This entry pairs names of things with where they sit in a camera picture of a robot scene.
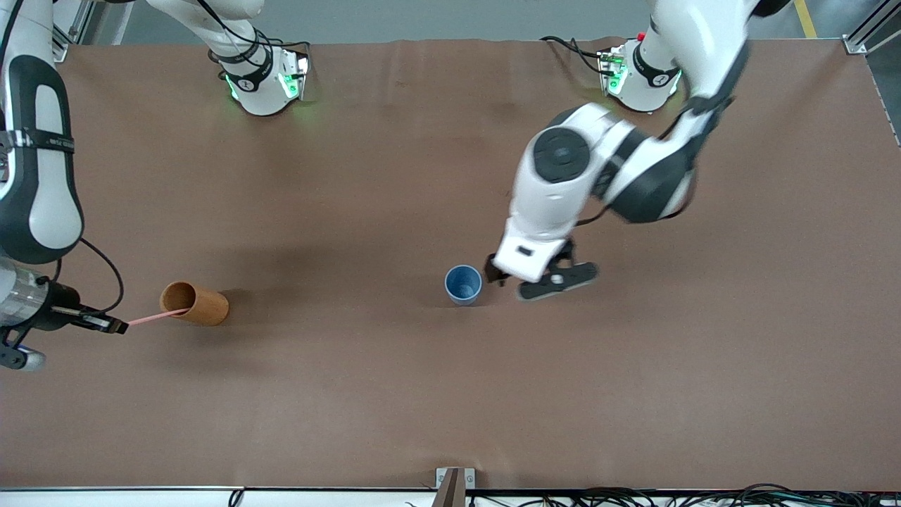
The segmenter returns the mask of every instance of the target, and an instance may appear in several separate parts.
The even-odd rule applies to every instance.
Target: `black strap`
[[[0,146],[9,152],[13,148],[33,150],[55,150],[74,153],[75,140],[65,134],[48,132],[36,128],[23,128],[0,132]]]
[[[234,86],[238,87],[241,91],[257,91],[259,89],[259,83],[263,82],[263,79],[267,78],[272,71],[272,48],[263,46],[263,51],[266,53],[266,59],[263,60],[263,63],[250,74],[239,76],[237,74],[232,74],[231,72],[225,73]]]
[[[642,134],[637,128],[633,128],[625,136],[623,141],[616,148],[614,155],[610,157],[606,164],[604,164],[604,168],[597,175],[595,186],[591,189],[592,195],[604,200],[604,194],[607,193],[607,190],[610,188],[610,183],[613,182],[614,178],[619,173],[619,170],[623,168],[625,161],[638,149],[638,145],[644,143],[647,138],[648,137]]]
[[[678,67],[670,70],[661,70],[649,65],[648,62],[644,61],[644,58],[642,58],[641,44],[635,46],[633,60],[635,60],[635,69],[648,80],[648,86],[652,88],[663,88],[667,86],[679,72]]]
[[[213,52],[210,50],[210,54],[215,57],[216,63],[242,63],[244,61],[250,61],[250,57],[253,56],[253,53],[257,52],[257,48],[259,48],[259,33],[257,35],[257,40],[250,45],[250,47],[240,55],[235,56],[223,56]]]

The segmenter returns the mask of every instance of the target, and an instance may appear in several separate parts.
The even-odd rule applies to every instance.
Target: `pink straw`
[[[181,315],[181,314],[187,312],[188,310],[190,310],[190,309],[189,308],[175,309],[172,311],[167,311],[166,313],[158,313],[157,315],[151,315],[151,316],[145,317],[145,318],[137,318],[135,320],[129,321],[128,325],[129,326],[137,326],[138,324],[143,324],[144,322],[151,322],[152,320],[156,320],[158,318],[174,317],[176,315]]]

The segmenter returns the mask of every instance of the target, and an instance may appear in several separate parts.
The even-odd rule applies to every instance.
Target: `yellow floor line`
[[[801,28],[804,29],[804,36],[808,39],[816,39],[814,20],[810,19],[810,11],[807,10],[807,2],[805,0],[795,0],[795,9],[797,10],[797,18],[801,20]]]

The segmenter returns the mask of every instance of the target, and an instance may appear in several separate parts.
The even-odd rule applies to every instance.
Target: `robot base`
[[[272,71],[259,83],[256,91],[245,91],[240,79],[226,81],[232,90],[232,98],[245,111],[256,116],[269,116],[284,109],[294,100],[304,100],[310,57],[282,48],[272,51]]]
[[[660,109],[676,93],[680,75],[671,80],[672,84],[666,82],[667,86],[657,88],[648,84],[648,80],[635,68],[633,54],[638,45],[637,39],[630,39],[609,52],[600,51],[597,54],[598,68],[614,73],[612,77],[601,74],[601,89],[605,96],[614,97],[623,106],[649,113]]]

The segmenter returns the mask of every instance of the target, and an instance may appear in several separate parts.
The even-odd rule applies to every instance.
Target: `blue cup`
[[[476,268],[461,264],[444,275],[444,289],[454,303],[471,305],[482,291],[482,275]]]

